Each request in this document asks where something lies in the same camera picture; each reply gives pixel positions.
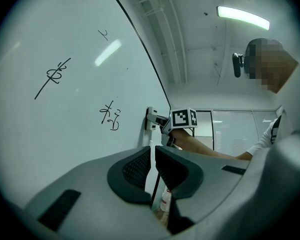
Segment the black whiteboard frame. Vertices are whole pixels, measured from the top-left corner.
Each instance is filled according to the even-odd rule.
[[[159,77],[159,75],[158,75],[158,72],[157,72],[157,69],[156,69],[156,67],[155,67],[155,64],[154,64],[154,62],[153,62],[152,59],[151,59],[151,56],[150,56],[150,54],[149,54],[149,52],[148,52],[148,50],[147,50],[147,47],[146,47],[144,41],[142,41],[141,36],[139,35],[139,33],[138,33],[138,31],[137,31],[137,29],[136,29],[134,23],[132,22],[132,20],[131,20],[129,14],[127,13],[127,11],[126,11],[126,9],[124,8],[124,6],[122,5],[122,3],[121,3],[119,0],[116,0],[116,2],[119,4],[119,6],[120,6],[121,9],[123,10],[125,16],[128,18],[128,20],[129,20],[131,26],[133,27],[133,29],[134,29],[136,35],[138,36],[138,38],[139,38],[139,40],[140,40],[140,42],[141,42],[141,44],[142,44],[142,46],[143,46],[143,48],[144,48],[146,54],[148,55],[148,58],[149,58],[149,60],[150,60],[150,62],[151,62],[151,64],[152,64],[152,66],[153,66],[154,72],[155,72],[156,76],[158,77],[158,80],[159,80],[160,85],[161,85],[161,87],[162,87],[162,90],[163,90],[163,93],[164,93],[164,95],[165,95],[166,101],[167,101],[168,104],[169,104],[169,109],[171,110],[171,105],[170,105],[169,99],[168,99],[168,97],[167,97],[165,88],[164,88],[164,86],[163,86],[163,84],[162,84],[162,82],[161,82],[161,79],[160,79],[160,77]],[[160,174],[158,173],[158,176],[156,177],[156,182],[155,182],[154,190],[153,190],[153,192],[152,192],[152,197],[151,197],[152,203],[151,203],[151,206],[152,206],[152,204],[153,204],[153,202],[154,202],[154,200],[155,200],[155,196],[156,196],[157,189],[158,189],[158,185],[159,185],[159,180],[160,180]]]
[[[211,117],[211,125],[212,125],[212,150],[215,150],[215,131],[214,131],[214,120],[212,118],[212,110],[195,110],[196,112],[209,112]]]
[[[150,54],[149,54],[149,52],[148,52],[148,50],[147,50],[147,47],[146,47],[144,41],[142,41],[141,36],[139,35],[139,33],[138,33],[138,31],[137,31],[137,29],[136,29],[134,23],[132,22],[132,20],[131,20],[129,14],[127,13],[127,11],[126,11],[126,9],[124,8],[124,6],[122,5],[122,3],[121,3],[119,0],[116,0],[116,2],[119,4],[119,6],[120,6],[121,9],[123,10],[125,16],[128,18],[129,22],[131,23],[131,26],[133,27],[133,29],[134,29],[136,35],[138,36],[138,38],[139,38],[139,40],[140,40],[140,42],[141,42],[141,44],[142,44],[142,46],[143,46],[143,48],[144,48],[146,54],[148,55],[148,58],[149,58],[149,60],[150,60],[150,62],[151,62],[151,64],[152,64],[152,66],[153,66],[153,69],[154,69],[154,71],[155,71],[155,73],[156,73],[156,76],[158,77],[158,80],[159,80],[160,85],[161,85],[161,87],[162,87],[162,90],[163,90],[163,92],[164,92],[166,101],[168,102],[169,107],[170,107],[170,110],[171,110],[171,105],[170,105],[170,102],[169,102],[169,100],[168,100],[168,97],[167,97],[165,88],[164,88],[164,86],[163,86],[163,84],[162,84],[162,82],[161,82],[161,79],[160,79],[160,77],[159,77],[159,75],[158,75],[158,72],[157,72],[157,69],[156,69],[156,67],[155,67],[155,64],[154,64],[154,62],[153,62],[152,59],[151,59],[151,56],[150,56]]]

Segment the ceiling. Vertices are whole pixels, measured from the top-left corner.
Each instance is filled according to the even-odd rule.
[[[171,86],[198,82],[240,85],[246,79],[235,78],[232,54],[244,54],[255,38],[276,39],[300,59],[300,28],[284,0],[143,0],[140,4],[140,14],[148,18],[156,36]],[[270,29],[218,17],[217,6],[256,14],[270,21]]]

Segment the mesh panel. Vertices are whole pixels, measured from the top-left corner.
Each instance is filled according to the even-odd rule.
[[[144,190],[151,168],[150,150],[123,167],[123,177],[130,184]]]
[[[189,174],[188,169],[178,161],[160,152],[156,155],[156,168],[169,190],[181,184]]]

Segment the black marker writing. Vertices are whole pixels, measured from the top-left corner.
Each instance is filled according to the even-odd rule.
[[[106,116],[108,116],[110,118],[110,110],[112,110],[111,108],[111,105],[114,101],[111,101],[110,105],[107,106],[105,105],[107,108],[104,108],[104,109],[100,109],[99,111],[101,113],[105,113],[104,114],[104,117],[103,117],[103,120],[101,121],[101,124],[104,123],[105,119],[106,119]],[[111,131],[117,131],[119,129],[119,122],[117,121],[117,118],[120,116],[119,114],[117,113],[121,113],[121,110],[120,109],[117,109],[117,112],[114,113],[114,115],[116,116],[114,120],[111,120],[111,119],[108,119],[107,122],[112,122],[112,129],[110,129]]]
[[[54,81],[56,84],[59,84],[59,82],[55,81],[57,79],[60,79],[62,77],[62,75],[59,72],[62,72],[62,70],[65,70],[67,68],[67,66],[64,66],[69,60],[71,60],[71,58],[68,58],[64,63],[59,63],[58,64],[58,68],[57,69],[50,69],[46,72],[46,76],[48,77],[48,80],[44,83],[44,85],[41,87],[41,89],[39,90],[39,92],[36,94],[36,96],[34,97],[34,99],[36,99],[38,97],[38,95],[41,93],[41,91],[43,90],[43,88],[46,86],[46,84],[52,80]]]
[[[99,30],[98,32],[108,41],[108,39],[106,38],[106,35],[108,35],[108,32],[105,30],[105,34],[102,34]]]
[[[103,118],[101,124],[104,123],[107,114],[108,114],[108,116],[110,117],[110,112],[109,112],[109,110],[112,110],[112,108],[111,108],[112,102],[114,102],[114,101],[111,101],[111,103],[110,103],[109,106],[105,105],[108,109],[105,109],[105,108],[104,108],[104,109],[100,109],[100,110],[99,110],[101,113],[105,113],[104,118]]]
[[[119,129],[119,123],[116,121],[117,117],[119,116],[117,113],[114,113],[116,115],[114,121],[113,120],[107,120],[107,122],[112,122],[112,129],[110,129],[111,131],[116,131]]]

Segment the white shirt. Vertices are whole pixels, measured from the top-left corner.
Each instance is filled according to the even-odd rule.
[[[253,145],[252,147],[250,147],[247,150],[247,152],[249,154],[254,155],[258,150],[264,149],[264,148],[270,148],[272,146],[272,143],[271,143],[271,130],[274,127],[274,123],[277,121],[277,119],[275,119],[273,122],[270,123],[269,127],[262,134],[259,142],[255,145]]]
[[[278,129],[283,139],[294,131],[300,131],[300,64],[276,97],[284,109]]]

